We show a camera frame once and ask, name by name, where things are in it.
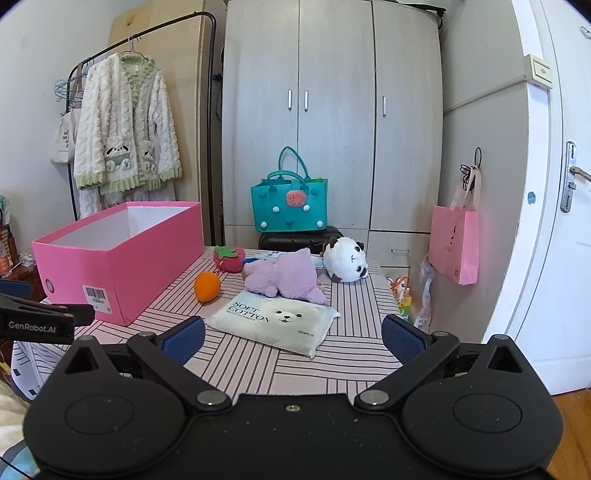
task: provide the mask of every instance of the door handle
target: door handle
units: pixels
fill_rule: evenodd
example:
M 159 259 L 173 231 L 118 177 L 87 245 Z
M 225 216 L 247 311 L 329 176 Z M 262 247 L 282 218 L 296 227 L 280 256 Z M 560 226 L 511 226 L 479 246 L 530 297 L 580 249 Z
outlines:
M 564 213 L 570 212 L 570 207 L 573 203 L 574 191 L 577 189 L 577 184 L 574 182 L 574 175 L 579 173 L 586 179 L 591 181 L 591 176 L 576 167 L 577 163 L 577 146 L 572 142 L 566 142 L 566 155 L 564 156 L 564 163 L 562 169 L 562 199 L 560 201 L 560 210 Z
M 570 167 L 569 171 L 573 174 L 573 175 L 581 175 L 585 180 L 587 181 L 591 181 L 591 175 L 588 174 L 586 171 L 584 171 L 582 168 L 578 168 L 578 167 Z

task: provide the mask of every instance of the striped tablecloth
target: striped tablecloth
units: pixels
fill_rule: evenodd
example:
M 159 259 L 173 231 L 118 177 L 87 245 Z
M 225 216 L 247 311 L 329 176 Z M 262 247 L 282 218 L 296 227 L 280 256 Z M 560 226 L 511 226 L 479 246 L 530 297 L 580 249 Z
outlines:
M 247 250 L 246 255 L 260 251 Z M 341 314 L 314 359 L 262 345 L 207 327 L 205 344 L 186 364 L 191 372 L 225 391 L 234 400 L 240 393 L 324 394 L 357 393 L 401 366 L 381 340 L 381 320 L 398 313 L 388 281 L 375 262 L 369 261 L 367 278 L 352 284 L 332 283 L 320 276 L 324 295 Z M 244 287 L 240 274 L 221 275 L 217 299 L 199 303 L 193 281 L 203 271 L 213 271 L 213 248 L 185 270 L 142 315 L 124 327 L 95 321 L 76 336 L 95 335 L 100 343 L 122 343 L 142 331 L 161 333 L 192 315 L 207 319 L 238 295 Z M 29 398 L 51 373 L 67 346 L 16 342 L 12 376 Z

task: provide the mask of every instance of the teal felt bag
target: teal felt bag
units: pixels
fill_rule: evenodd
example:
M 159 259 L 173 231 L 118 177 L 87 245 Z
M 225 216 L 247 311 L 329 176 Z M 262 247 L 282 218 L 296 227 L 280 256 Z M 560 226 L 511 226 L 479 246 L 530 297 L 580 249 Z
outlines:
M 300 162 L 306 174 L 304 178 L 294 171 L 283 170 L 282 157 L 286 150 L 293 152 Z M 291 147 L 281 150 L 278 167 L 260 184 L 251 187 L 256 229 L 261 233 L 325 229 L 328 180 L 311 179 L 306 164 Z

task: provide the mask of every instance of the pink paper bag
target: pink paper bag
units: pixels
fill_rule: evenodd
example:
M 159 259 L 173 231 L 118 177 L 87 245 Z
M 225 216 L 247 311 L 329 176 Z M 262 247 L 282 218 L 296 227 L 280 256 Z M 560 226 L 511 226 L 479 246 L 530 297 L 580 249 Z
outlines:
M 431 220 L 429 261 L 439 272 L 460 285 L 470 285 L 478 279 L 477 209 L 481 179 L 477 167 L 470 167 L 468 185 L 473 182 L 474 189 L 471 193 L 463 190 L 463 183 L 460 181 L 451 205 L 434 207 Z

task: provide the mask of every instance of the black metal rack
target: black metal rack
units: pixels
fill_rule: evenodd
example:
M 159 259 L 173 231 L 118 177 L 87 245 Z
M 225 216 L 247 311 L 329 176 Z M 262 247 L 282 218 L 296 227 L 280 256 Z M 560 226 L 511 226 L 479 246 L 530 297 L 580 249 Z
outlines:
M 72 76 L 74 72 L 78 69 L 79 66 L 84 66 L 88 62 L 91 62 L 97 57 L 104 55 L 105 53 L 113 50 L 114 48 L 120 47 L 121 45 L 126 44 L 127 42 L 134 40 L 138 37 L 142 37 L 150 32 L 155 30 L 159 30 L 160 28 L 168 27 L 169 25 L 174 25 L 175 23 L 182 22 L 183 20 L 189 20 L 190 18 L 195 17 L 208 17 L 208 19 L 212 22 L 212 32 L 209 41 L 209 61 L 207 64 L 207 119 L 206 119 L 206 154 L 207 154 L 207 198 L 209 200 L 209 226 L 211 229 L 211 239 L 212 243 L 215 244 L 215 219 L 213 213 L 213 186 L 212 186 L 212 80 L 213 80 L 213 55 L 214 55 L 214 46 L 215 46 L 215 38 L 216 38 L 216 27 L 217 22 L 216 18 L 209 12 L 193 12 L 192 14 L 185 15 L 183 17 L 178 17 L 173 20 L 169 20 L 164 22 L 160 25 L 156 25 L 155 27 L 148 28 L 147 30 L 141 31 L 134 35 L 131 35 L 129 38 L 125 40 L 121 40 L 104 50 L 94 54 L 92 57 L 88 57 L 87 59 L 83 60 L 79 65 L 76 65 L 72 71 L 70 72 L 70 76 L 68 78 L 68 85 L 72 82 Z M 66 95 L 66 113 L 70 111 L 70 91 Z M 78 220 L 78 212 L 76 210 L 76 200 L 74 197 L 74 183 L 72 180 L 72 166 L 68 164 L 68 177 L 70 180 L 70 195 L 72 197 L 72 209 L 74 211 L 74 219 Z

